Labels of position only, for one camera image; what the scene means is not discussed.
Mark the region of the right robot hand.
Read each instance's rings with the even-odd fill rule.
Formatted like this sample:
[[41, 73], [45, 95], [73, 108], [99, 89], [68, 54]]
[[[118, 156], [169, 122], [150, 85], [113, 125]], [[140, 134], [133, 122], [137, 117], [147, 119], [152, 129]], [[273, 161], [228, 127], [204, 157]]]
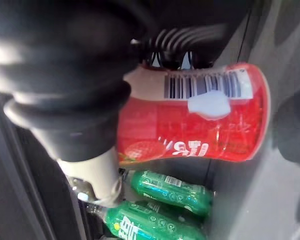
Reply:
[[121, 201], [115, 149], [126, 73], [153, 53], [175, 66], [186, 52], [208, 67], [251, 0], [0, 0], [0, 93], [4, 113], [28, 129], [86, 201]]

